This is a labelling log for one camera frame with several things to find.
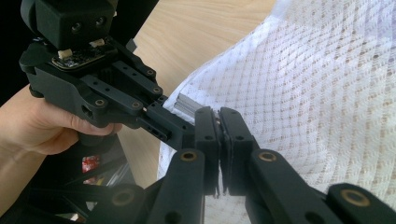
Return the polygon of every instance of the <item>red object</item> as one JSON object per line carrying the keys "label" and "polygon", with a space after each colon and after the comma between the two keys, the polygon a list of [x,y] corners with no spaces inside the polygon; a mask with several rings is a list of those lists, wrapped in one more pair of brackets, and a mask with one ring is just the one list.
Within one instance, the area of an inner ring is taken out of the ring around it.
{"label": "red object", "polygon": [[[95,169],[100,165],[100,156],[90,156],[82,158],[82,173],[86,173],[92,169]],[[94,184],[97,177],[94,176],[84,181],[84,184]]]}

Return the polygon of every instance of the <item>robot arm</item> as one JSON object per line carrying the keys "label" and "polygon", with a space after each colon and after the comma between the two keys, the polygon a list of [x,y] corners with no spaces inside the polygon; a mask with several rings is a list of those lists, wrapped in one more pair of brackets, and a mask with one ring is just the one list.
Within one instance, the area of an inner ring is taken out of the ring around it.
{"label": "robot arm", "polygon": [[[356,186],[336,185],[327,196],[314,191],[280,154],[259,149],[240,114],[230,108],[218,114],[209,107],[198,110],[195,126],[164,109],[167,97],[155,71],[125,48],[156,4],[140,2],[22,1],[22,17],[37,35],[20,59],[33,96],[98,127],[117,122],[143,128],[177,150],[166,177],[147,189],[72,185],[74,192],[96,192],[102,198],[87,223],[203,223],[204,196],[216,194],[219,166],[224,188],[247,196],[253,223],[364,223],[374,216],[385,223],[396,218]],[[140,19],[134,18],[135,7],[144,9]],[[88,145],[98,144],[88,140]]]}

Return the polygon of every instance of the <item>table surface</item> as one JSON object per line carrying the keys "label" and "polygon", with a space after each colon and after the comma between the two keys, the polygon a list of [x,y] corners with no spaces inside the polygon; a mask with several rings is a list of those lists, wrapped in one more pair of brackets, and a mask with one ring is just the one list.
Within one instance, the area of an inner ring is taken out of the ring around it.
{"label": "table surface", "polygon": [[[191,72],[248,35],[275,0],[160,0],[137,34],[134,54],[157,72],[165,95]],[[127,127],[119,138],[137,185],[157,180],[160,141]]]}

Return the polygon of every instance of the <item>white net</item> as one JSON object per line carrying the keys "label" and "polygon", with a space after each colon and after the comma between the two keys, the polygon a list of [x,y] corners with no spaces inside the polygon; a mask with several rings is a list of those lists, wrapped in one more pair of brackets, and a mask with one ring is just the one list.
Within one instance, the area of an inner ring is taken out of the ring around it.
{"label": "white net", "polygon": [[[395,61],[393,0],[278,0],[165,107],[191,123],[201,105],[236,109],[311,187],[355,184],[396,209]],[[161,144],[159,177],[173,153]],[[205,223],[249,223],[244,198],[207,197]]]}

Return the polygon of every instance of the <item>mounting hole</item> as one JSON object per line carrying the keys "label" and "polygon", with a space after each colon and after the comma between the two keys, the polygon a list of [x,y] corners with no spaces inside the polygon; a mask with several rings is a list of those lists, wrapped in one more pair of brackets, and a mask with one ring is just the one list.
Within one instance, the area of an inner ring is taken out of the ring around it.
{"label": "mounting hole", "polygon": [[72,34],[78,34],[82,29],[82,22],[78,21],[71,27]]}
{"label": "mounting hole", "polygon": [[134,191],[132,189],[122,189],[113,194],[111,202],[116,206],[125,206],[134,200]]}
{"label": "mounting hole", "polygon": [[276,155],[270,152],[262,152],[259,154],[259,158],[262,161],[276,161]]}
{"label": "mounting hole", "polygon": [[96,28],[103,27],[106,24],[106,21],[107,21],[106,17],[99,17],[98,19],[96,19],[95,21]]}
{"label": "mounting hole", "polygon": [[93,119],[93,113],[87,106],[82,105],[81,110],[88,118]]}
{"label": "mounting hole", "polygon": [[177,224],[181,221],[181,214],[179,212],[169,212],[165,215],[166,224]]}
{"label": "mounting hole", "polygon": [[140,106],[140,104],[138,103],[138,102],[134,102],[133,104],[132,104],[132,107],[133,108],[138,108]]}
{"label": "mounting hole", "polygon": [[95,104],[96,105],[104,105],[105,101],[104,100],[97,100],[97,101],[95,101]]}
{"label": "mounting hole", "polygon": [[188,151],[181,154],[180,158],[183,161],[195,161],[197,159],[197,154],[195,152]]}
{"label": "mounting hole", "polygon": [[316,213],[313,213],[313,212],[306,213],[305,214],[305,219],[309,223],[312,223],[312,224],[323,224],[324,223],[323,218],[320,215],[318,215]]}
{"label": "mounting hole", "polygon": [[354,189],[342,189],[341,196],[345,201],[359,207],[367,207],[370,205],[370,200],[364,194]]}

